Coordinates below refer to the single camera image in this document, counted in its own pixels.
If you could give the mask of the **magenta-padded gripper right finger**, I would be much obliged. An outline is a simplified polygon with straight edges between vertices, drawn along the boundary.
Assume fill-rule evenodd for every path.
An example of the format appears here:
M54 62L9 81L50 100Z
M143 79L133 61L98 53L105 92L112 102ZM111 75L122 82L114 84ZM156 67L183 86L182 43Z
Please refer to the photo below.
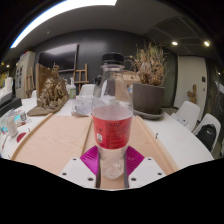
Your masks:
M129 146L124 156L124 186L140 188L165 177L165 172L152 157L144 157Z

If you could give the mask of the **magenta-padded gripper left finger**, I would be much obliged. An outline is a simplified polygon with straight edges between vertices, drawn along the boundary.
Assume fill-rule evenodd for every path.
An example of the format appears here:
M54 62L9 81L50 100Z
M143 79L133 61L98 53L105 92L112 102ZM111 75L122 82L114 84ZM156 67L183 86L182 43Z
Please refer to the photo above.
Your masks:
M72 157L59 176L84 188L99 188L101 176L98 147L93 146L81 157Z

